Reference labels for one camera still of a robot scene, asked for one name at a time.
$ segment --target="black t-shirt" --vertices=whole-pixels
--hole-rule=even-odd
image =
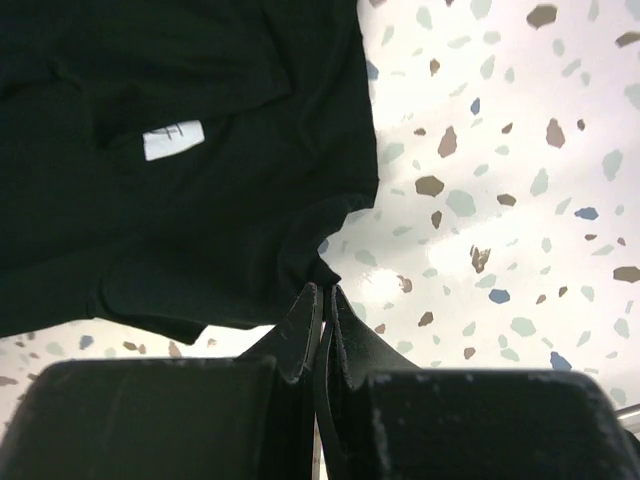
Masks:
[[[355,1],[6,0],[0,31],[0,335],[191,342],[338,280],[317,248],[378,184]]]

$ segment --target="white clothing tag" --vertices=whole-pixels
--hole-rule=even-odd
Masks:
[[[204,142],[202,124],[197,121],[176,123],[142,135],[144,158],[150,162],[189,150]]]

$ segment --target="terrazzo surface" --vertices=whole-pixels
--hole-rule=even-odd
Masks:
[[[640,403],[640,0],[362,0],[381,186],[321,247],[426,367],[586,372]],[[105,321],[0,341],[0,419],[68,358],[227,356]]]

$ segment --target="metal rod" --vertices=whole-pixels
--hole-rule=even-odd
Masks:
[[[634,435],[640,435],[640,404],[616,411],[618,421],[623,428]]]

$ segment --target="tag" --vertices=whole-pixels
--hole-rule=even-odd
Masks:
[[[170,157],[204,142],[202,124],[197,121],[176,123],[142,135],[144,158],[148,162]]]

